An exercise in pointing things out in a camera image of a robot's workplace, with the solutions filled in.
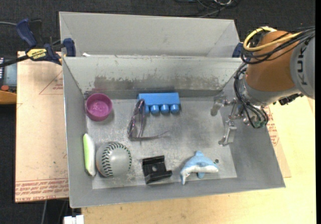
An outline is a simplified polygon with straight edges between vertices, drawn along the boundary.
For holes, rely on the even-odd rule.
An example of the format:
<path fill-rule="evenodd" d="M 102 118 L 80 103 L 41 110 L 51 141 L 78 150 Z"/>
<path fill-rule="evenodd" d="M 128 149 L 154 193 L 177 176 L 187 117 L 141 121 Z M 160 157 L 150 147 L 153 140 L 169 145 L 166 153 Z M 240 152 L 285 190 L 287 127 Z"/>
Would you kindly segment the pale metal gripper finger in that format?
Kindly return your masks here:
<path fill-rule="evenodd" d="M 222 139 L 218 142 L 220 146 L 227 146 L 234 142 L 237 127 L 233 120 L 228 119 L 224 124 L 224 133 Z"/>
<path fill-rule="evenodd" d="M 220 108 L 235 104 L 235 100 L 228 100 L 226 98 L 215 99 L 210 110 L 211 116 L 216 116 Z"/>

